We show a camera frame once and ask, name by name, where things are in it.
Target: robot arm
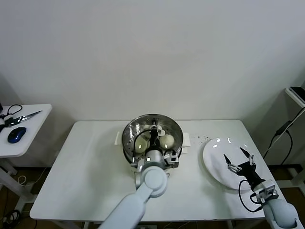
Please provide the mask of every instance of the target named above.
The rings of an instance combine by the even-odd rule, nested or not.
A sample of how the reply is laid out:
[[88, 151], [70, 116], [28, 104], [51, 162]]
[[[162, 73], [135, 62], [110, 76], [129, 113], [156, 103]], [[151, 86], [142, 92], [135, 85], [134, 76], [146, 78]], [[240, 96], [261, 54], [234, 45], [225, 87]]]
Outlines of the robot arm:
[[149, 198], [161, 196], [167, 187], [167, 175], [163, 169], [151, 166], [141, 174], [141, 185], [127, 195], [110, 213], [99, 229], [133, 229], [142, 219]]
[[257, 202], [261, 204], [266, 220], [271, 228], [304, 229], [295, 207], [282, 199], [278, 199], [274, 182], [272, 180], [261, 179], [255, 172], [256, 164], [253, 160], [253, 155], [251, 156], [246, 150], [240, 149], [249, 161], [236, 166], [224, 155], [228, 169], [247, 179], [251, 190], [254, 192], [252, 196], [256, 196]]

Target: computer mouse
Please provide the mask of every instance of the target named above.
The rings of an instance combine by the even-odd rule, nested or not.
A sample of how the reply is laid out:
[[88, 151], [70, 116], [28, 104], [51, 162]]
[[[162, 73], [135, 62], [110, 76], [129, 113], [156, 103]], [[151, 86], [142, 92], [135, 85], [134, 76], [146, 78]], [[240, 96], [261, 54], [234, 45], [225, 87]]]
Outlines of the computer mouse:
[[8, 142], [9, 143], [19, 142], [26, 131], [27, 128], [25, 127], [18, 127], [16, 129], [13, 129], [8, 136]]

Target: white plate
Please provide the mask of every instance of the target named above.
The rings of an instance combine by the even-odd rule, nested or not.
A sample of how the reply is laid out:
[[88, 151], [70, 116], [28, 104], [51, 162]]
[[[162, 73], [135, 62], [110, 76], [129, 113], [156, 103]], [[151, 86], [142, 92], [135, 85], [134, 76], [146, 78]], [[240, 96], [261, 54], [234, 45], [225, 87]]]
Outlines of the white plate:
[[[223, 185], [236, 190], [238, 189], [239, 182], [245, 179], [245, 177], [238, 176], [228, 169], [224, 154], [234, 165], [246, 162], [248, 161], [248, 158], [242, 153], [240, 147], [247, 150], [249, 154], [252, 155], [251, 152], [254, 149], [231, 138], [213, 139], [209, 141], [203, 149], [203, 161], [211, 175]], [[260, 174], [260, 170], [259, 165], [257, 165], [256, 172], [258, 174]], [[250, 189], [249, 184], [244, 182], [241, 186], [241, 190], [248, 189]]]

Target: shelf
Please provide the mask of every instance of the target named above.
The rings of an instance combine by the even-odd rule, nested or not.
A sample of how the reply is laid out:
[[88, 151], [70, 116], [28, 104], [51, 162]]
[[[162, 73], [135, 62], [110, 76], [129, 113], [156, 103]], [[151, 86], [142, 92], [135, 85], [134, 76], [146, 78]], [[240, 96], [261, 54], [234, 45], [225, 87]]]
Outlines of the shelf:
[[305, 104], [292, 92], [289, 87], [285, 89], [287, 95], [289, 95], [301, 108], [305, 107]]

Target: white table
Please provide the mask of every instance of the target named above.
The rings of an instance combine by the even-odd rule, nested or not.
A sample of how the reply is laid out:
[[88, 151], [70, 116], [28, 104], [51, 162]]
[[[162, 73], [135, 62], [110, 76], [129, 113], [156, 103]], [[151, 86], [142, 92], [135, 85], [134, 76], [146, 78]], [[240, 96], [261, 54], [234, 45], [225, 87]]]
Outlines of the white table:
[[[8, 108], [9, 106], [3, 107], [3, 111], [1, 114], [6, 114]], [[24, 188], [10, 176], [11, 174], [15, 175], [17, 171], [5, 158], [18, 157], [27, 152], [36, 134], [38, 133], [42, 124], [49, 115], [51, 109], [52, 106], [50, 104], [23, 105], [23, 109], [20, 112], [17, 112], [13, 116], [13, 118], [18, 118], [23, 115], [29, 115], [40, 110], [42, 110], [42, 112], [18, 125], [12, 126], [10, 128], [4, 128], [0, 132], [0, 166], [7, 170], [7, 172], [5, 172], [0, 168], [0, 183], [5, 185], [18, 196], [20, 196], [20, 199], [16, 206], [16, 209], [18, 209], [19, 211], [22, 210], [24, 204], [33, 203], [36, 198], [36, 195], [31, 194], [31, 187]], [[7, 141], [9, 133], [13, 129], [20, 126], [27, 128], [25, 135], [19, 142], [14, 144], [9, 143]]]
[[[104, 221], [121, 199], [135, 191], [131, 166], [122, 146], [115, 146], [118, 131], [128, 122], [77, 122], [61, 149], [31, 211], [34, 219], [57, 221]], [[253, 147], [264, 179], [272, 179], [267, 165], [243, 123], [238, 120], [178, 121], [190, 135], [188, 154], [170, 171], [164, 195], [150, 199], [142, 221], [192, 221], [263, 218], [263, 211], [243, 208], [237, 190], [218, 183], [202, 162], [206, 137], [237, 138]], [[282, 192], [276, 187], [280, 198]], [[251, 192], [242, 194], [245, 204], [256, 209]], [[61, 224], [63, 228], [78, 228]]]

